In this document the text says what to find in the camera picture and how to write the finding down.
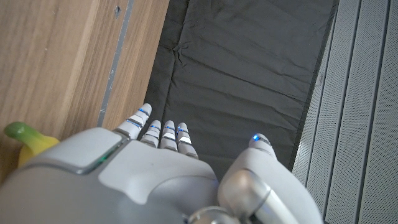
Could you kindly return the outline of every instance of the dark gray foam mat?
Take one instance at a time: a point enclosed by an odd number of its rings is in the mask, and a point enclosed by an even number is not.
[[[256,133],[292,168],[333,5],[171,0],[146,95],[150,121],[187,123],[219,179]]]

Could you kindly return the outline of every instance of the floor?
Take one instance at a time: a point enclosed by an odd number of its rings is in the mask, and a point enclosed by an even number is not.
[[[168,0],[0,2],[0,129],[65,139],[143,103]],[[21,144],[0,133],[0,182]]]

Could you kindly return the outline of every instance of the wood grain surface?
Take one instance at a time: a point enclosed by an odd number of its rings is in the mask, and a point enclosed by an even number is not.
[[[134,2],[131,20],[140,26],[129,26],[127,30],[105,114],[105,128],[115,128],[143,104],[168,5],[169,0]]]
[[[128,0],[0,1],[0,182],[21,144],[3,133],[13,121],[65,139],[97,125]],[[135,0],[109,105],[142,103],[168,1]],[[115,8],[121,12],[116,18]],[[131,85],[128,91],[119,80]],[[108,110],[106,127],[131,112]]]

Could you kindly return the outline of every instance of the metal vent panel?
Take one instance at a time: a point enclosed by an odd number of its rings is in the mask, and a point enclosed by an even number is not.
[[[322,215],[325,214],[358,10],[359,1],[341,1],[338,6],[308,173],[307,189]]]
[[[359,223],[398,223],[398,1],[391,1]]]
[[[361,3],[326,210],[329,223],[357,218],[387,7],[387,0]]]
[[[294,160],[293,175],[304,185],[307,184],[308,170],[310,168],[310,159],[312,154],[313,139],[315,137],[315,129],[317,128],[319,106],[322,97],[323,84],[325,82],[326,66],[328,64],[330,44],[333,37],[334,21],[330,26],[330,33],[326,42],[325,51],[323,53],[320,64],[317,82],[313,89],[310,107],[303,128],[303,134],[298,145],[296,158]]]

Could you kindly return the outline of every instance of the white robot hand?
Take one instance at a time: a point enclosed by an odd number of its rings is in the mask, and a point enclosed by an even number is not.
[[[185,123],[144,104],[115,130],[93,128],[47,149],[0,189],[4,223],[322,223],[304,186],[257,134],[223,177],[198,160]]]

